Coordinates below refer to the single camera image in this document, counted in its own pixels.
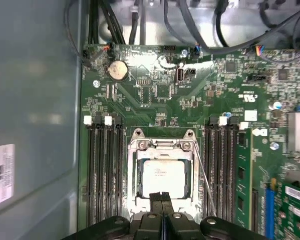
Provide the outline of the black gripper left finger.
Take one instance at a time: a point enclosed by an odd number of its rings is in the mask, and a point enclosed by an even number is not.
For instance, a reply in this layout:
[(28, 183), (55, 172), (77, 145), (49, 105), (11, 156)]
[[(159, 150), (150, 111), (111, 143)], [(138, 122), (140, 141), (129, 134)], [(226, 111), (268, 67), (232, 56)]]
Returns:
[(161, 240), (163, 199), (160, 193), (150, 194), (150, 210), (134, 214), (131, 219), (112, 216), (71, 234), (68, 240)]

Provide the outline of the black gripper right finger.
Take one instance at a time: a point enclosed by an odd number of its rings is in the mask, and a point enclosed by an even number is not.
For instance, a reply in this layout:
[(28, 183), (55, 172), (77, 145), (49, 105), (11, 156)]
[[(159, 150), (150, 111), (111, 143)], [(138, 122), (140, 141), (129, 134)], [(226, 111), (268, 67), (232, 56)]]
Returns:
[(265, 240), (266, 237), (215, 216), (208, 216), (200, 223), (173, 209), (169, 193), (162, 193), (162, 210), (165, 232), (170, 240)]

